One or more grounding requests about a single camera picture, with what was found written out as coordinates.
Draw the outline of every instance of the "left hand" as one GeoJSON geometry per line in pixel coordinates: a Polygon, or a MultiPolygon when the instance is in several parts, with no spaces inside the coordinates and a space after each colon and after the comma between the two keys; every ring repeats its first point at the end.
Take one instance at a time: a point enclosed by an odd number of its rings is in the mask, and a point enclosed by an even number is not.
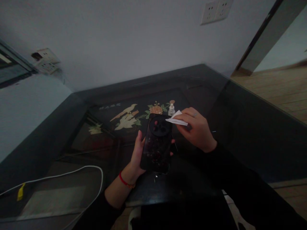
{"type": "Polygon", "coordinates": [[[129,164],[124,168],[122,171],[122,177],[126,177],[127,183],[128,184],[135,184],[136,180],[140,175],[145,173],[146,170],[141,169],[140,163],[141,163],[141,158],[142,158],[142,153],[143,153],[143,147],[145,144],[145,138],[142,141],[142,132],[139,130],[138,131],[138,136],[135,139],[135,145],[134,145],[134,150],[132,153],[131,160],[129,164]]]}

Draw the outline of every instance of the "white cord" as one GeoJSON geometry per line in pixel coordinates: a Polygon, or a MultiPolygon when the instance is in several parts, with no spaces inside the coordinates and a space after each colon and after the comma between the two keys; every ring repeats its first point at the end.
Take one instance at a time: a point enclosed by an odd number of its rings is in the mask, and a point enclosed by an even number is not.
{"type": "MultiPolygon", "coordinates": [[[[87,165],[87,166],[83,166],[82,168],[79,168],[75,171],[72,171],[72,172],[67,172],[67,173],[64,173],[64,174],[61,174],[61,175],[56,175],[56,176],[50,176],[50,177],[44,177],[44,178],[41,178],[41,179],[37,179],[37,180],[30,180],[30,181],[27,181],[27,182],[24,182],[24,183],[32,183],[32,182],[36,182],[36,181],[40,181],[40,180],[45,180],[45,179],[50,179],[50,178],[55,178],[55,177],[61,177],[61,176],[65,176],[65,175],[68,175],[68,174],[71,174],[71,173],[75,173],[75,172],[78,172],[84,168],[98,168],[100,171],[101,171],[101,184],[100,184],[100,189],[99,189],[99,192],[97,194],[97,196],[95,197],[95,199],[89,204],[89,206],[87,206],[78,216],[76,216],[68,225],[66,225],[64,229],[66,229],[67,227],[69,227],[76,219],[78,219],[90,206],[91,204],[97,199],[97,197],[99,196],[100,192],[101,192],[101,189],[102,189],[102,182],[103,182],[103,172],[102,172],[102,169],[98,166],[95,166],[95,165],[87,165]]],[[[9,190],[6,190],[5,192],[1,193],[0,196],[2,196],[3,194],[11,191],[12,189],[14,188],[18,188],[20,187],[21,185],[23,185],[24,183],[21,183],[20,185],[17,185],[15,187],[12,187],[10,188],[9,190]]]]}

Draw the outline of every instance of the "electrical outlet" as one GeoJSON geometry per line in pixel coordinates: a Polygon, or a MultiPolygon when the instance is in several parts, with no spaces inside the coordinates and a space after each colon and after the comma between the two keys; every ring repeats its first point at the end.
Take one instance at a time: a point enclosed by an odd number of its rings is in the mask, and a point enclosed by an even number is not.
{"type": "Polygon", "coordinates": [[[39,62],[35,64],[35,68],[39,70],[39,72],[45,74],[52,74],[54,71],[58,69],[54,64],[51,62],[46,61],[45,59],[41,59],[39,62]]]}
{"type": "Polygon", "coordinates": [[[46,62],[51,62],[52,64],[60,62],[58,57],[55,56],[55,54],[52,53],[51,50],[48,48],[38,50],[37,53],[39,53],[39,55],[41,55],[42,58],[45,59],[46,62]]]}
{"type": "Polygon", "coordinates": [[[214,20],[219,0],[206,3],[205,10],[202,15],[201,25],[210,23],[214,20]]]}
{"type": "Polygon", "coordinates": [[[233,0],[220,0],[218,4],[214,20],[222,20],[227,18],[233,0]]]}

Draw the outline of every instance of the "phone case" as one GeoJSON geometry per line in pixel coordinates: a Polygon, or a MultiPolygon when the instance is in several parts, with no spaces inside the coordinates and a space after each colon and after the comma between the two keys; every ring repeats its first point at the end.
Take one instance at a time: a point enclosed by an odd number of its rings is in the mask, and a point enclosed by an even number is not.
{"type": "Polygon", "coordinates": [[[148,120],[141,168],[157,173],[168,172],[173,124],[165,119],[167,115],[151,113],[148,120]]]}

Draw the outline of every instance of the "right hand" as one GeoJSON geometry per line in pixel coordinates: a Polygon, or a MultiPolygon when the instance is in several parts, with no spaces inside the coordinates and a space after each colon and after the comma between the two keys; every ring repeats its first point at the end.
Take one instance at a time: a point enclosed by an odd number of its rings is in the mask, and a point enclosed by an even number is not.
{"type": "Polygon", "coordinates": [[[189,123],[192,129],[188,131],[184,126],[176,124],[179,132],[205,153],[213,151],[217,146],[217,141],[210,132],[207,119],[192,107],[186,108],[181,112],[182,114],[175,116],[174,119],[189,123]]]}

